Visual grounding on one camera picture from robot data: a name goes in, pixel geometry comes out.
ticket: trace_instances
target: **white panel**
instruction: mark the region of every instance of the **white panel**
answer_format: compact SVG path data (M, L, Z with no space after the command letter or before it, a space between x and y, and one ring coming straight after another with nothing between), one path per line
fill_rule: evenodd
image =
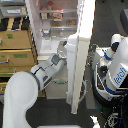
M78 109L80 91L83 81L84 69L88 55L90 39L92 35L93 20L95 11L95 0L85 0L80 22L79 44L76 60L76 71L74 80L74 92L72 101L72 113L76 114Z
M31 23L32 32L34 35L34 40L36 43L37 52L39 53L42 45L42 37L40 33L42 22L40 15L38 14L39 7L36 6L36 0L25 0L25 2Z

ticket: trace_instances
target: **door handle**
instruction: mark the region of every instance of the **door handle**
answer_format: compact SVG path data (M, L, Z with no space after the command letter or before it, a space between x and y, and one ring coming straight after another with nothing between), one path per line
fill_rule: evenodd
M0 64L6 64L8 62L9 62L9 59L7 59L7 61L0 62Z

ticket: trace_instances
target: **refrigerator door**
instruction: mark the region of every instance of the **refrigerator door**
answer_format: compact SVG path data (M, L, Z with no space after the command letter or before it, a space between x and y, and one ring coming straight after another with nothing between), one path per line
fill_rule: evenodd
M80 1L79 19L76 34L69 36L67 42L68 92L67 103L71 112L77 114L83 75L92 36L95 0Z

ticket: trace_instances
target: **cabinet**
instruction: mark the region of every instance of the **cabinet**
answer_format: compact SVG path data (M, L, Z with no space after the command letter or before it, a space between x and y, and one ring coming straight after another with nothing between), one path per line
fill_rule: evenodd
M30 28L12 31L14 18L9 18L6 31L0 31L0 101L8 79L16 72L30 70L37 64L37 54Z

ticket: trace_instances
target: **floor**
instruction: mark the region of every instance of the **floor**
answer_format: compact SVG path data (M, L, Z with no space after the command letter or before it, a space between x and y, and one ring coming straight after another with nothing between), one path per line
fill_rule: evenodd
M97 44L100 47L108 47L111 44L111 37L114 33L120 33L126 36L120 23L120 12L128 8L128 0L121 3L120 0L97 0L93 35L91 44ZM92 128L93 122L91 115L97 116L101 128L105 123L105 118L101 115L100 110L96 110L95 98L92 90L88 92L86 98L81 102L78 114L70 113L71 108L66 101L46 100L38 98L36 104L27 112L26 118L29 124L36 128L41 125L79 125L83 128ZM2 127L3 105L0 104L0 127Z

